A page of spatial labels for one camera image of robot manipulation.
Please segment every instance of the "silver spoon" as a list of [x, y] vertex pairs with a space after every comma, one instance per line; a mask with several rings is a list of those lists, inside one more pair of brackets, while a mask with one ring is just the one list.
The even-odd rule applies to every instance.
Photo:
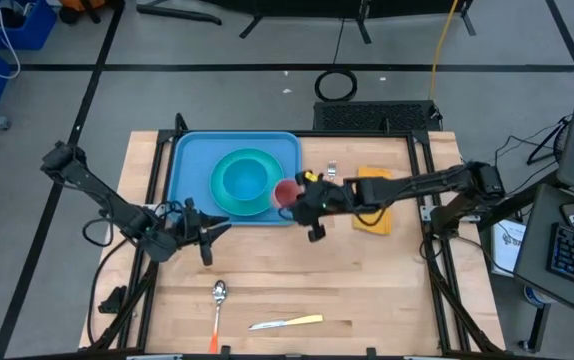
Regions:
[[214, 294], [214, 300], [216, 300], [216, 321], [214, 323], [214, 332], [211, 334], [209, 352], [216, 354], [218, 353], [218, 318], [220, 317], [220, 305], [227, 298], [227, 285], [225, 285], [225, 282], [222, 280], [216, 281], [212, 294]]

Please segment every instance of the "wooden table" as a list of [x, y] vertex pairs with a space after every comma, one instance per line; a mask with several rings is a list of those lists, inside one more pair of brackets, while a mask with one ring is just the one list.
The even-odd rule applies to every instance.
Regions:
[[[118, 185], [127, 201], [145, 200], [156, 137], [157, 132], [131, 134]], [[437, 170], [460, 163], [453, 133], [430, 133], [430, 139]], [[404, 139], [301, 138], [301, 145], [303, 168], [323, 171], [329, 160], [337, 160], [338, 183], [356, 176], [360, 165], [388, 168], [396, 178], [411, 176]], [[424, 164], [420, 146], [417, 152]], [[166, 169], [168, 156], [163, 158]], [[443, 194], [443, 201], [453, 196]], [[413, 199], [392, 206], [388, 236], [353, 230], [350, 216], [336, 216], [322, 220], [327, 237], [315, 244], [303, 227], [236, 227], [215, 243], [211, 267], [202, 266], [197, 247], [179, 251], [160, 266], [147, 352], [206, 353], [215, 311], [211, 290], [222, 279], [230, 292], [221, 309], [219, 345], [230, 345], [233, 353], [364, 355], [367, 347], [376, 347], [379, 355], [439, 354], [427, 265], [418, 254], [422, 237], [416, 207]], [[460, 234], [479, 241], [474, 225], [461, 224]], [[105, 248], [103, 256], [110, 250]], [[465, 308], [504, 348], [483, 254], [460, 241], [452, 241], [452, 254]], [[107, 262], [98, 281], [97, 304], [115, 286], [128, 283], [133, 257], [134, 248], [125, 246]], [[453, 312], [446, 302], [445, 309], [451, 347], [457, 349]], [[136, 341], [139, 314], [130, 345]], [[325, 321], [247, 329], [256, 322], [310, 314], [323, 314]], [[113, 318], [94, 311], [96, 337]], [[87, 344], [83, 331], [81, 346]]]

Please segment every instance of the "yellow sponge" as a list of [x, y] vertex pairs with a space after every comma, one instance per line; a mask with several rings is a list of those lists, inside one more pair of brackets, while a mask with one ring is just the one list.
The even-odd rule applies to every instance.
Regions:
[[[391, 175], [391, 171], [387, 169], [380, 169], [380, 168], [373, 168], [368, 166], [361, 166], [358, 168], [358, 177], [384, 177], [386, 179], [393, 179]], [[373, 223], [378, 219], [380, 216], [380, 211], [377, 211], [375, 214], [363, 214], [360, 215], [360, 218], [363, 219], [367, 223]], [[375, 224], [374, 226], [366, 226], [365, 224], [361, 223], [358, 218], [355, 216], [352, 219], [352, 226], [354, 229], [364, 230], [370, 233], [379, 234], [379, 235], [388, 235], [391, 234], [391, 209], [385, 209], [385, 214], [380, 219], [380, 221]]]

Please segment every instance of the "blue tray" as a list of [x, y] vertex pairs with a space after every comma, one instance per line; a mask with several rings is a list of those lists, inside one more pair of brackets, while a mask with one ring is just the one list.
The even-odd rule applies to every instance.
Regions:
[[167, 200], [184, 203], [191, 197], [198, 210], [208, 215], [228, 216], [233, 225], [291, 225], [293, 222], [281, 218], [274, 208], [254, 216], [235, 216], [216, 205], [209, 191], [211, 172], [223, 156], [243, 148], [271, 154], [282, 166], [286, 178], [293, 179], [300, 171], [300, 141], [290, 133], [192, 132], [176, 145]]

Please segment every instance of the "paper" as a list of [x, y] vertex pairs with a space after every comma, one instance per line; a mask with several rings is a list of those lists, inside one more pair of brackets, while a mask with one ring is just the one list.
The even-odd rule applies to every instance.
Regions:
[[[525, 225], [508, 220], [494, 224], [491, 250], [492, 258], [496, 264], [507, 270], [514, 270], [525, 229]], [[495, 264], [491, 265], [491, 272], [496, 275], [514, 277], [512, 274], [499, 269]]]

